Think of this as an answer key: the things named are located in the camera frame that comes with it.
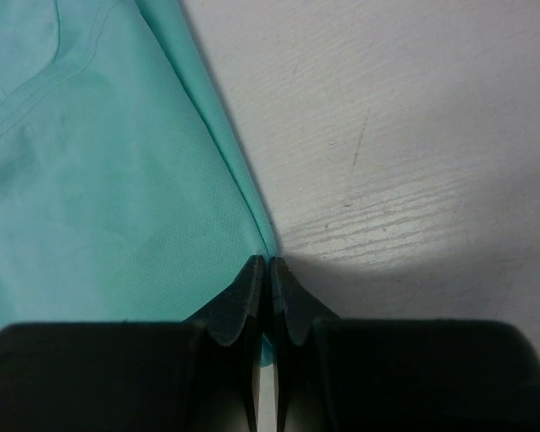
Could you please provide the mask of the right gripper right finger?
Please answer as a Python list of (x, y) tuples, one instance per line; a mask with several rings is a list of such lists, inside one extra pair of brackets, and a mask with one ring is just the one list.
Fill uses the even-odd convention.
[(540, 361), (491, 320), (343, 319), (269, 265), (280, 431), (540, 431)]

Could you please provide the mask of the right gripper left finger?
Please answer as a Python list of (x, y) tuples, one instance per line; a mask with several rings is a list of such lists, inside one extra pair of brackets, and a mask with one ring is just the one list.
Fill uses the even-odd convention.
[(253, 431), (265, 261), (181, 322), (0, 330), (0, 431)]

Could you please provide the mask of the mint green t shirt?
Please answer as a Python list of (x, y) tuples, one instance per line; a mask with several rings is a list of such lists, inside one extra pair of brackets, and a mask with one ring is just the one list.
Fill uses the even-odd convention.
[(0, 1), (0, 329), (183, 320), (275, 237), (176, 1)]

